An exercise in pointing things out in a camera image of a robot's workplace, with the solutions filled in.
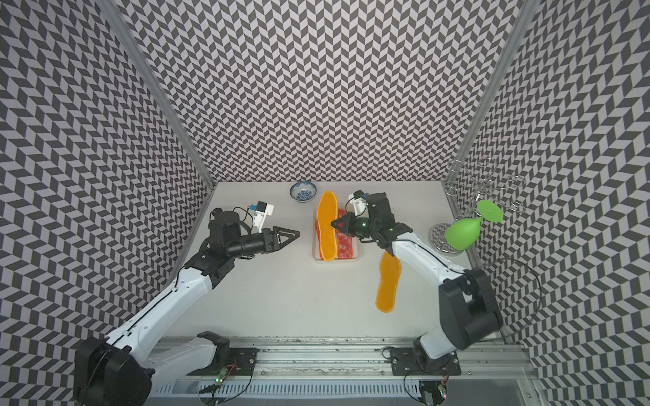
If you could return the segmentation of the yellow insole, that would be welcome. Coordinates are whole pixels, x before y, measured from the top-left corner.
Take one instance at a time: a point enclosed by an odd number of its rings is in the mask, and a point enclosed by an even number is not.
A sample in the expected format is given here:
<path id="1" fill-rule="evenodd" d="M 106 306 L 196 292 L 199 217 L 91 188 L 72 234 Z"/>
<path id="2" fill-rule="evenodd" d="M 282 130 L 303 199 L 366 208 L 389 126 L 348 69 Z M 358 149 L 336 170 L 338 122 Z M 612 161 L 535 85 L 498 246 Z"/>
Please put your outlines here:
<path id="1" fill-rule="evenodd" d="M 384 252 L 379 262 L 379 276 L 375 305 L 382 313 L 391 313 L 395 306 L 401 277 L 400 260 L 388 252 Z"/>
<path id="2" fill-rule="evenodd" d="M 338 238 L 332 222 L 338 218 L 338 201 L 333 191 L 326 191 L 319 202 L 317 223 L 319 252 L 323 261 L 332 262 L 338 255 Z"/>

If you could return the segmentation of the red insole orange trim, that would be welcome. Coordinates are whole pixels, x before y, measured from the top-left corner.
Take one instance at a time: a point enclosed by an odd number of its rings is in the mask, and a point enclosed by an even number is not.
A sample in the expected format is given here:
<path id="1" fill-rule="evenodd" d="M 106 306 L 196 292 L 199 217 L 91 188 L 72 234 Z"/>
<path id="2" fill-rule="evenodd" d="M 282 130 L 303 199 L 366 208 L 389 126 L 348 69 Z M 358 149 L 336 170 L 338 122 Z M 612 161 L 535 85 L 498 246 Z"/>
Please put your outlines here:
<path id="1" fill-rule="evenodd" d="M 354 258 L 353 238 L 336 232 L 338 244 L 338 260 L 350 260 Z"/>
<path id="2" fill-rule="evenodd" d="M 319 223 L 318 220 L 315 221 L 315 227 L 314 227 L 314 250 L 320 252 L 320 229 L 319 229 Z"/>

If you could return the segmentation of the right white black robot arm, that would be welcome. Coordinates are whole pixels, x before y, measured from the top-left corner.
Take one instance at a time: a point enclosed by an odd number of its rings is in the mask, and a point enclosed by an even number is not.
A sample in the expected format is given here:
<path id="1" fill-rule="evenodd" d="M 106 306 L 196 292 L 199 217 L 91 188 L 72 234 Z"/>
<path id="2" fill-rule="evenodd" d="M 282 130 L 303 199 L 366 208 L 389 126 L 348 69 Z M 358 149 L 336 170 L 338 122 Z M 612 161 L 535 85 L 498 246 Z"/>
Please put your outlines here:
<path id="1" fill-rule="evenodd" d="M 414 341 L 415 353 L 425 360 L 442 360 L 504 326 L 487 272 L 465 269 L 436 253 L 411 227 L 395 220 L 384 192 L 358 190 L 350 195 L 349 203 L 353 211 L 333 220 L 334 229 L 376 244 L 438 289 L 438 326 Z"/>

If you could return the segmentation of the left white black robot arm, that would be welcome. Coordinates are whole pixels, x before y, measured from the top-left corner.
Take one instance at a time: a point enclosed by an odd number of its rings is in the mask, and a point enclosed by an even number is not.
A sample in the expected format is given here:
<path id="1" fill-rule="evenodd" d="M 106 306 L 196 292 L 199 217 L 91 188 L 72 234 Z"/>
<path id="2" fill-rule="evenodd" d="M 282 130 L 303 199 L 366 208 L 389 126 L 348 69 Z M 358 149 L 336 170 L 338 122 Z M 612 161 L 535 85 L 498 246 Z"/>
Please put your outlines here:
<path id="1" fill-rule="evenodd" d="M 152 350 L 199 299 L 211 293 L 238 260 L 282 250 L 297 230 L 260 227 L 252 232 L 235 211 L 213 210 L 209 235 L 173 282 L 104 338 L 89 337 L 74 355 L 73 399 L 79 405 L 142 405 L 152 392 L 198 370 L 221 372 L 230 341 L 204 331 L 159 355 Z"/>

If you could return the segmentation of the blue white porcelain bowl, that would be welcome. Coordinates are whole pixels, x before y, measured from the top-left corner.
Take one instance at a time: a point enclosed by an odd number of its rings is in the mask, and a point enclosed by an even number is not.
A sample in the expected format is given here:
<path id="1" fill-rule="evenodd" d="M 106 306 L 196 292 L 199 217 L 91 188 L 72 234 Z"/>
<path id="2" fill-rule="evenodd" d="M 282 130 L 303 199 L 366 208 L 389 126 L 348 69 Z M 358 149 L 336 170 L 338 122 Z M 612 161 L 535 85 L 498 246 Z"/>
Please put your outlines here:
<path id="1" fill-rule="evenodd" d="M 309 181 L 296 182 L 289 189 L 291 198 L 299 203 L 308 203 L 316 196 L 317 192 L 316 184 Z"/>

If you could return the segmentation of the round metal drain grate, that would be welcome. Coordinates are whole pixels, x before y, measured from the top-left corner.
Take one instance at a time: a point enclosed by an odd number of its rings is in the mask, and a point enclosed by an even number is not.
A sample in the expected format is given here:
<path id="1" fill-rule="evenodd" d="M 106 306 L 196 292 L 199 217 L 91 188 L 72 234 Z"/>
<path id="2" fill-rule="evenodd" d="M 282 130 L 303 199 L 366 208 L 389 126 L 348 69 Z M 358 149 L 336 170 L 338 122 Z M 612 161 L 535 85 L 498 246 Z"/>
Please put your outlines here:
<path id="1" fill-rule="evenodd" d="M 445 233 L 451 226 L 451 223 L 435 224 L 429 230 L 428 241 L 431 247 L 444 255 L 460 255 L 461 251 L 453 248 L 445 238 Z"/>

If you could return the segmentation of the green plastic wine glass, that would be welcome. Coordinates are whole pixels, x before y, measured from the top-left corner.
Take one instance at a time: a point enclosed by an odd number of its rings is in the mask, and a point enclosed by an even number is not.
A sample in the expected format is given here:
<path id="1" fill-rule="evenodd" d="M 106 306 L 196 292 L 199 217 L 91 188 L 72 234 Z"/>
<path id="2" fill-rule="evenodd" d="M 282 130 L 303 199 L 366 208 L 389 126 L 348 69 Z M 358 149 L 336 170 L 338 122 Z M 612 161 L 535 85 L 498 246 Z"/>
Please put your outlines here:
<path id="1" fill-rule="evenodd" d="M 445 232 L 445 240 L 454 250 L 466 250 L 478 240 L 482 221 L 501 223 L 504 220 L 502 209 L 492 201 L 479 201 L 476 210 L 478 212 L 476 218 L 462 218 Z"/>

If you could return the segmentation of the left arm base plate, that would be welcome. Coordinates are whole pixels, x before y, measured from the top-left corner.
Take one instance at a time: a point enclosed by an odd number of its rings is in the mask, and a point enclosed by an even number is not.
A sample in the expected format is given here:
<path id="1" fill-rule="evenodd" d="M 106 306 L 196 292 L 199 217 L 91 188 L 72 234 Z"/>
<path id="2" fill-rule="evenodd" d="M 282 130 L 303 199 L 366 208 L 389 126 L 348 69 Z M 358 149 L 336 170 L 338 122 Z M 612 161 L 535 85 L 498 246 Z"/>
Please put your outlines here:
<path id="1" fill-rule="evenodd" d="M 232 370 L 232 376 L 251 376 L 257 364 L 259 350 L 252 347 L 231 347 L 230 340 L 216 333 L 205 331 L 197 338 L 208 340 L 215 348 L 215 354 L 204 368 L 193 370 L 189 376 L 216 376 L 223 368 Z"/>

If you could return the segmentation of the aluminium front rail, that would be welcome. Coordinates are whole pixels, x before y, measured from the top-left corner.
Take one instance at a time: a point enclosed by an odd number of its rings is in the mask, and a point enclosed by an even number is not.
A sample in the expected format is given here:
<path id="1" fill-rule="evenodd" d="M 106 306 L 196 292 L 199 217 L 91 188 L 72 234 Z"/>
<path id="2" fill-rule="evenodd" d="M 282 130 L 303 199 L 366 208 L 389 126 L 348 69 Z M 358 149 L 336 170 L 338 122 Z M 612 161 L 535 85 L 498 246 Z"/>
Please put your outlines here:
<path id="1" fill-rule="evenodd" d="M 240 353 L 253 348 L 257 380 L 442 379 L 534 380 L 538 377 L 521 345 L 481 342 L 456 351 L 445 369 L 416 366 L 410 338 L 231 338 Z"/>

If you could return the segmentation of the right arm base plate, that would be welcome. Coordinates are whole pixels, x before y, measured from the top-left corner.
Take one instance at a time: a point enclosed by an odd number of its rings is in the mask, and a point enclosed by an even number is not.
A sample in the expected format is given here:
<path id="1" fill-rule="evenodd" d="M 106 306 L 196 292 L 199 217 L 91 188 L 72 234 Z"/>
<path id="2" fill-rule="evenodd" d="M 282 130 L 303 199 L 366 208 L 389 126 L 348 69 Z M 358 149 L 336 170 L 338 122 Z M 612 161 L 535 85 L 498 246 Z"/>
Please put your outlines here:
<path id="1" fill-rule="evenodd" d="M 385 347 L 381 350 L 381 355 L 390 364 L 392 373 L 396 377 L 407 375 L 454 377 L 461 374 L 460 361 L 455 351 L 440 358 L 431 358 L 421 346 L 419 338 L 411 347 Z"/>

